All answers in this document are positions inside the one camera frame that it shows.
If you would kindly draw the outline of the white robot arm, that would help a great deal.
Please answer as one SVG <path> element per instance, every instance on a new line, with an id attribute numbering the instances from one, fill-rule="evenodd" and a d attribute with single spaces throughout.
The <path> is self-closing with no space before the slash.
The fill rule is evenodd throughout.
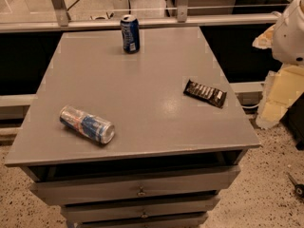
<path id="1" fill-rule="evenodd" d="M 283 64 L 304 65 L 304 0 L 293 0 L 277 19 L 272 53 Z"/>

